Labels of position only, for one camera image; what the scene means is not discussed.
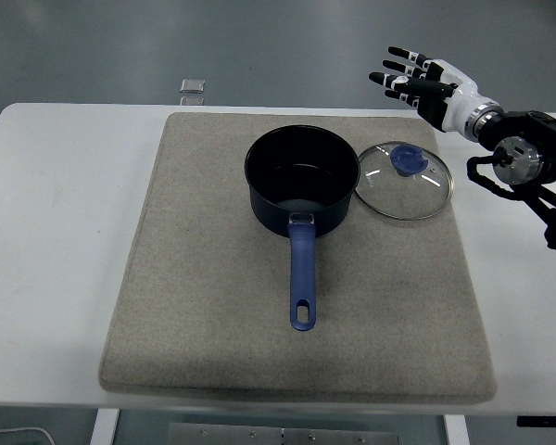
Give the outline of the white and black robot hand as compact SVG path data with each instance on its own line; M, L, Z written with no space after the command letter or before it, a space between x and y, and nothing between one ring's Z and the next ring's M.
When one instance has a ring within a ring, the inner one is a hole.
M415 108L440 132L475 142L476 122L488 112L501 112L496 101L479 94L474 80L447 61L396 46L388 53L398 60L385 60L387 71L372 72L369 80L384 87L385 96Z

